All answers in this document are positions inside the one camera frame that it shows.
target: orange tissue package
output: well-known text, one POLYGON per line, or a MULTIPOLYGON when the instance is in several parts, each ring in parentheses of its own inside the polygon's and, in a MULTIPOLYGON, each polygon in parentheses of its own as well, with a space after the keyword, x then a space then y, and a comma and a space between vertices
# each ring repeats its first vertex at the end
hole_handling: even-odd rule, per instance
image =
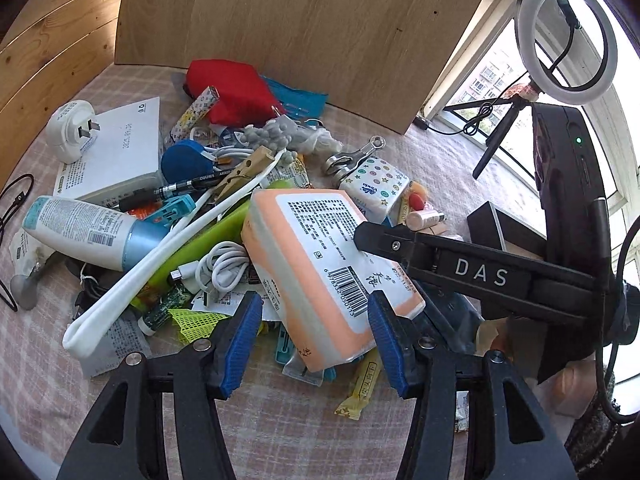
POLYGON ((349 362, 375 346, 367 299, 383 290, 396 314, 424 300, 400 265, 357 250, 365 218, 341 190, 256 190, 242 241, 309 371, 349 362))

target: black pen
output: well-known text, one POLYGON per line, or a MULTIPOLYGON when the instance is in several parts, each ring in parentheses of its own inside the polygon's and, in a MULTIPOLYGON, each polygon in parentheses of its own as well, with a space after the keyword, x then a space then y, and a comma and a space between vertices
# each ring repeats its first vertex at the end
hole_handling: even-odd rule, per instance
POLYGON ((174 196, 184 195, 193 191, 206 190, 209 189, 209 187, 216 186, 232 171, 233 168, 230 170, 219 170, 209 175, 199 176, 191 180, 183 180, 175 184, 159 187, 158 189, 135 191, 132 196, 127 196, 118 202, 118 209, 123 212, 131 211, 150 202, 167 200, 174 196))

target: polka dot package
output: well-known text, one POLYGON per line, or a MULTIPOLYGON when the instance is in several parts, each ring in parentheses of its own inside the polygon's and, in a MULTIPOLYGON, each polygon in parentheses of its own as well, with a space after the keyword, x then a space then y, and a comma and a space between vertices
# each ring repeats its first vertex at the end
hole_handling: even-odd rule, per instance
POLYGON ((370 156, 341 183, 358 209, 370 222, 382 224, 400 195, 409 185, 409 178, 386 160, 370 156))

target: screw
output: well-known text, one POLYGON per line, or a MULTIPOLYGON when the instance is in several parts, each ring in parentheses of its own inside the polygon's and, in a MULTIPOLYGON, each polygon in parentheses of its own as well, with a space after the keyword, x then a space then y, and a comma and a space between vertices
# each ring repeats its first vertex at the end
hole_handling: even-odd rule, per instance
POLYGON ((132 352, 124 358, 124 361, 129 366, 139 365, 142 362, 142 354, 140 352, 132 352))
POLYGON ((499 350, 491 350, 489 354, 489 359, 496 364, 501 364, 504 362, 504 354, 499 350))
POLYGON ((209 350, 211 348, 211 341, 208 339, 197 339, 193 342, 193 349, 196 352, 204 352, 205 350, 209 350))
POLYGON ((436 348, 436 342, 432 337, 429 337, 427 335, 418 339, 418 345, 420 345, 420 348, 424 348, 425 350, 436 348))

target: white box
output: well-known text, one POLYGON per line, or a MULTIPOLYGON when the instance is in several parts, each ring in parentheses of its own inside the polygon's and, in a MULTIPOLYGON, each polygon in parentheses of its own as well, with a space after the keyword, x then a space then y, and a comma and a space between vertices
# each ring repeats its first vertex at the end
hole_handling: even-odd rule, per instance
POLYGON ((159 97, 97 115, 100 130, 79 160, 60 164, 53 195, 113 207, 136 190, 161 187, 159 119, 159 97))

